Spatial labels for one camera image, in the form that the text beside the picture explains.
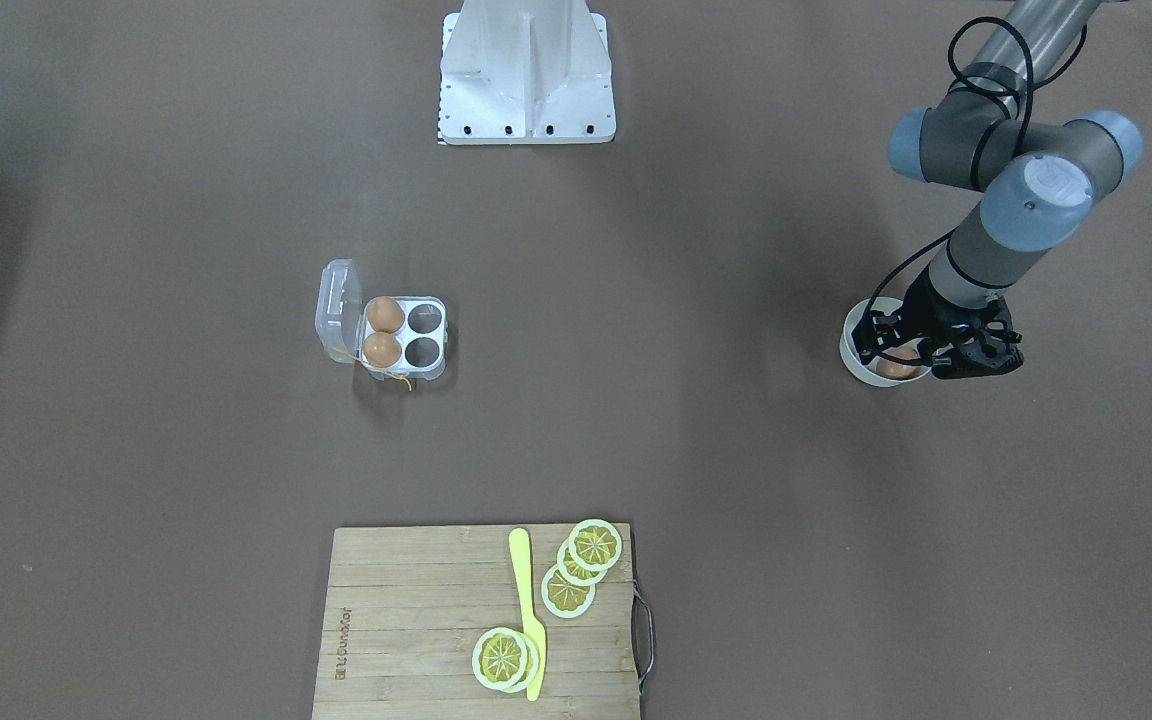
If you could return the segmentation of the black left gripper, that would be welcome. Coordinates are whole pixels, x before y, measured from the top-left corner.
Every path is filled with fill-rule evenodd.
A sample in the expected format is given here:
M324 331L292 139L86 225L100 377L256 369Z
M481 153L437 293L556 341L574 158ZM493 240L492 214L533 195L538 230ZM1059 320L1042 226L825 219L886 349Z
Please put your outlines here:
M916 275L895 310L878 310L879 300L881 297L874 295L861 302L861 320L852 328L852 344L861 363L872 363L882 357L887 348L914 341L920 355L915 364L931 369L934 355L942 351L940 342L933 338L934 302L946 301L934 291L931 270L922 270Z

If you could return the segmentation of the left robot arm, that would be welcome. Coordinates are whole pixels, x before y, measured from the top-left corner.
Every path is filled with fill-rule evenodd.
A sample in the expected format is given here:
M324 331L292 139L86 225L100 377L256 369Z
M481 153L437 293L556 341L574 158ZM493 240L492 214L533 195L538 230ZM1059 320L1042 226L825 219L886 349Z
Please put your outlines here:
M1087 36L1096 1L1018 1L969 65L947 50L952 85L932 108L911 109L890 135L900 176L979 194L940 238L915 251L925 265L904 296L882 286L846 316L840 356L874 387L932 376L1002 376L1023 365L1005 295L1083 223L1138 167L1134 120L1097 109L1059 126L1032 118L1036 94L1056 81Z

